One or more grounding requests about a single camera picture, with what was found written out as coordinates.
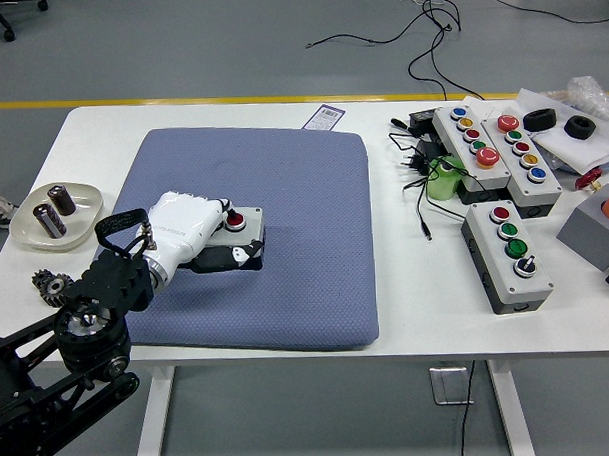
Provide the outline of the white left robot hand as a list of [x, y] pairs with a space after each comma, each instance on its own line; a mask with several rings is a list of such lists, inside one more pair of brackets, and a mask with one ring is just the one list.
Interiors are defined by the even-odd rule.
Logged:
[[149, 223], [155, 244], [143, 255], [156, 288], [166, 287], [179, 269], [205, 274], [263, 266], [260, 208], [167, 192], [150, 209]]

